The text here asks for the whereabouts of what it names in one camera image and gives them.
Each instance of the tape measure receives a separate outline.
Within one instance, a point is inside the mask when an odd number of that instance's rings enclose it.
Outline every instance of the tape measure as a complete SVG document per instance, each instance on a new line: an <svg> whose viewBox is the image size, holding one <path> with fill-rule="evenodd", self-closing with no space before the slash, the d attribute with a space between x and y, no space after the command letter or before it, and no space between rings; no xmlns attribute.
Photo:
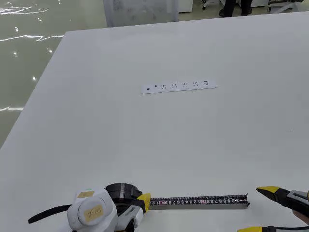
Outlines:
<svg viewBox="0 0 309 232"><path fill-rule="evenodd" d="M126 183L116 183L108 185L105 188L112 198L117 208L117 214L121 215L131 205L140 205L146 208L144 201L139 200L138 197L142 192L137 187ZM163 197L151 198L149 201L150 210L160 209L244 209L250 203L245 195L225 195L225 196L200 196L200 197ZM51 215L67 211L71 205L62 205L45 210L28 220L31 224Z"/></svg>
<svg viewBox="0 0 309 232"><path fill-rule="evenodd" d="M151 198L149 209L241 209L249 206L246 195Z"/></svg>

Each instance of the yellow sticker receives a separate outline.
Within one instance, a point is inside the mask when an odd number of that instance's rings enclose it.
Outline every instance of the yellow sticker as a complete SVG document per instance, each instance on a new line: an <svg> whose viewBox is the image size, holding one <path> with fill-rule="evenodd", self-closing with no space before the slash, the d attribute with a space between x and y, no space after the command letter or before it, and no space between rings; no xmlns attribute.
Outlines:
<svg viewBox="0 0 309 232"><path fill-rule="evenodd" d="M81 193L77 196L77 198L92 197L94 193L95 193L94 191L81 192Z"/></svg>
<svg viewBox="0 0 309 232"><path fill-rule="evenodd" d="M103 215L103 207L101 204L98 204L95 207L84 211L84 217L86 222L90 222L102 215Z"/></svg>

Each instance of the electrical outlet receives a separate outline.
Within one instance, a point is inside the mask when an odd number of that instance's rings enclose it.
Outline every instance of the electrical outlet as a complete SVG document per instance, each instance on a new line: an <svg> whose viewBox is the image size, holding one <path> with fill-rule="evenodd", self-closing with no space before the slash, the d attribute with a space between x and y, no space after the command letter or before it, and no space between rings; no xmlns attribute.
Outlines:
<svg viewBox="0 0 309 232"><path fill-rule="evenodd" d="M188 82L182 82L182 87L184 89L188 89L189 88Z"/></svg>
<svg viewBox="0 0 309 232"><path fill-rule="evenodd" d="M164 82L155 85L144 85L141 89L142 94L175 92L185 90L217 88L213 81L184 81L184 82Z"/></svg>
<svg viewBox="0 0 309 232"><path fill-rule="evenodd" d="M171 89L177 89L177 84L176 83L172 83L170 86Z"/></svg>
<svg viewBox="0 0 309 232"><path fill-rule="evenodd" d="M194 81L194 82L193 82L193 86L194 86L194 87L198 87L198 82L197 82L197 81Z"/></svg>

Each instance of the shiny floor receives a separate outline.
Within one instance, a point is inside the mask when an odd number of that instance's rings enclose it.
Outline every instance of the shiny floor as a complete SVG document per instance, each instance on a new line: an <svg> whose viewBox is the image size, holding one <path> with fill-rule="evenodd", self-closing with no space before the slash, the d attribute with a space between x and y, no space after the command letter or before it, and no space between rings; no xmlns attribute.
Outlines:
<svg viewBox="0 0 309 232"><path fill-rule="evenodd" d="M194 0L191 13L179 20L217 18L221 5L202 10ZM253 14L267 14L254 8ZM233 16L240 15L236 7ZM0 1L0 147L23 110L64 33L106 27L103 0Z"/></svg>

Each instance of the measuring tape blade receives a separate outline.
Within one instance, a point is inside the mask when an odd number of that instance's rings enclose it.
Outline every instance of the measuring tape blade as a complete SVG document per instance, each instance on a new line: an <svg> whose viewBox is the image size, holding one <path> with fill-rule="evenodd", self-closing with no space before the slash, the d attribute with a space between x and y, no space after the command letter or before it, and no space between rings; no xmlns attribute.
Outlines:
<svg viewBox="0 0 309 232"><path fill-rule="evenodd" d="M249 206L246 195L151 198L150 210L160 209L244 209Z"/></svg>

